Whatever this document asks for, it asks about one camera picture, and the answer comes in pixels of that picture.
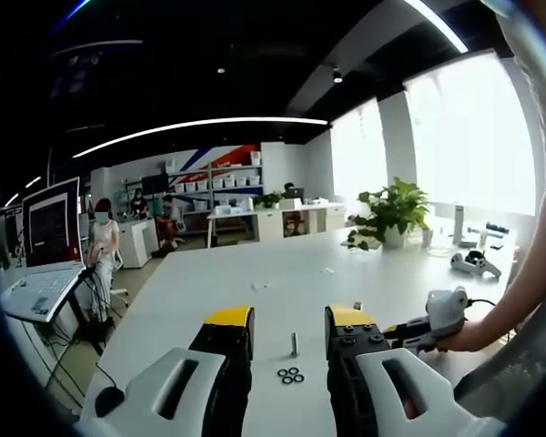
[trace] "window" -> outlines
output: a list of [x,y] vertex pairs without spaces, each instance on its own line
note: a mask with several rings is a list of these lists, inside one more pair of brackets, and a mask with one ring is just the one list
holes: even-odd
[[332,123],[334,194],[354,200],[361,191],[387,185],[386,153],[376,99]]
[[534,215],[530,135],[495,54],[470,57],[405,85],[417,182],[430,199]]

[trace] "face mask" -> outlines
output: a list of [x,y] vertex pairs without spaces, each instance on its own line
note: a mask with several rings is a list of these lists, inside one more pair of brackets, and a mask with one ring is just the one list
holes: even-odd
[[109,215],[106,212],[95,213],[95,220],[97,223],[107,223],[108,219],[109,219]]

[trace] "white flower pot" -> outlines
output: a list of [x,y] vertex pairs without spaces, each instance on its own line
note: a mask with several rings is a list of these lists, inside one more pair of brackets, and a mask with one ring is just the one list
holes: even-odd
[[399,228],[394,226],[384,231],[384,247],[390,249],[402,249],[406,240],[406,232],[400,234]]

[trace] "metal bolt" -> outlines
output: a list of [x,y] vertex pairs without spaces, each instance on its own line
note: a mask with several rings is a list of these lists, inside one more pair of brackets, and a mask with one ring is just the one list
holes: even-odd
[[298,350],[298,335],[296,332],[291,334],[291,356],[297,357],[299,355]]
[[372,334],[370,335],[369,340],[373,343],[380,343],[384,340],[384,336],[382,334]]

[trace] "computer mouse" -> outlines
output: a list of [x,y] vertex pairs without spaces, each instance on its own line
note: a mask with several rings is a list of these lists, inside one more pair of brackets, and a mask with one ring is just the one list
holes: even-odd
[[95,399],[95,413],[97,417],[105,417],[121,402],[124,401],[126,395],[117,387],[105,387]]

